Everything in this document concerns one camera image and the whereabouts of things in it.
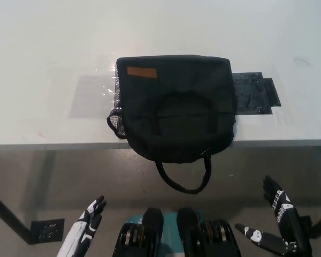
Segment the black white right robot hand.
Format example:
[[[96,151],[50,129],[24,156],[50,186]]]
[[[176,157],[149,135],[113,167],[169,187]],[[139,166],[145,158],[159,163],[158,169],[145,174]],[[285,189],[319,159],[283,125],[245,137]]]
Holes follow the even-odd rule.
[[[235,228],[254,245],[277,256],[312,256],[312,247],[301,217],[283,188],[269,175],[263,179],[264,198],[269,202],[281,236],[241,223]]]

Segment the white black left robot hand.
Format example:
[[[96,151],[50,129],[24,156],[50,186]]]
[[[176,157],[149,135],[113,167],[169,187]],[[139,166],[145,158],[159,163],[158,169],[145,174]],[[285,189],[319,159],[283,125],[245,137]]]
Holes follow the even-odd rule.
[[[84,257],[86,255],[102,220],[105,206],[105,198],[101,195],[83,211],[66,235],[57,257]]]

